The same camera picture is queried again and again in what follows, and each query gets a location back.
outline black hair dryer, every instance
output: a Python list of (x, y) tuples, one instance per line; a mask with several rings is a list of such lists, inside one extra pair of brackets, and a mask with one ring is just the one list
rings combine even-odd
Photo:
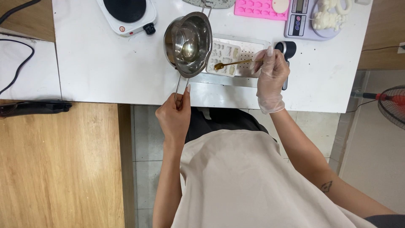
[[(284, 54), (284, 59), (287, 62), (287, 65), (290, 66), (290, 62), (288, 61), (289, 58), (295, 55), (295, 51), (297, 51), (297, 45), (293, 41), (280, 41), (276, 44), (274, 49), (278, 49), (281, 53)], [(283, 84), (282, 90), (287, 89), (288, 78)]]

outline pink silicone mold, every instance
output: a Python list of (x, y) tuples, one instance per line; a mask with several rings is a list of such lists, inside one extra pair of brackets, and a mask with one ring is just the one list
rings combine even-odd
[(276, 13), (271, 7), (271, 1), (272, 0), (236, 0), (234, 14), (245, 17), (286, 21), (288, 9), (284, 13)]

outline white table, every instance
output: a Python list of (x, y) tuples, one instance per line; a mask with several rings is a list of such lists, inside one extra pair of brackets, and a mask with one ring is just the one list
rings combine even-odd
[[(68, 101), (160, 105), (175, 91), (179, 73), (163, 53), (170, 22), (201, 8), (182, 0), (154, 0), (156, 33), (116, 35), (96, 0), (53, 0), (62, 97)], [(345, 112), (364, 40), (371, 4), (353, 4), (341, 33), (324, 42), (286, 39), (283, 21), (236, 16), (234, 7), (212, 10), (213, 33), (292, 40), (287, 110)], [(192, 106), (258, 109), (256, 88), (192, 83)]]
[[(0, 99), (61, 99), (55, 43), (3, 34), (0, 34), (0, 39), (20, 41), (35, 50), (21, 68), (15, 83), (0, 95)], [(30, 54), (31, 49), (24, 44), (0, 41), (0, 90), (10, 84), (18, 66)]]

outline plastic glove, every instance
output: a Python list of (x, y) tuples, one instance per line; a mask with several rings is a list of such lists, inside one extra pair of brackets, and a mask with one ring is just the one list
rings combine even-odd
[(257, 81), (257, 93), (259, 107), (263, 114), (278, 112), (284, 109), (281, 88), (290, 74), (290, 68), (284, 60), (280, 50), (269, 47), (253, 55), (255, 59), (264, 58), (263, 62), (252, 64), (252, 73), (262, 68)]

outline pot handle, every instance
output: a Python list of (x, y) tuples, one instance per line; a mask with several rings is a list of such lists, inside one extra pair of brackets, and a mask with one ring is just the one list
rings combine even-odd
[(206, 4), (207, 0), (203, 0), (203, 1), (204, 1), (204, 4), (202, 5), (202, 9), (203, 9), (203, 10), (202, 10), (201, 12), (203, 13), (203, 12), (204, 12), (204, 8), (205, 8), (205, 7), (208, 7), (208, 8), (209, 8), (209, 12), (208, 12), (208, 16), (207, 16), (207, 17), (209, 18), (209, 15), (211, 14), (212, 6), (208, 6), (208, 5)]

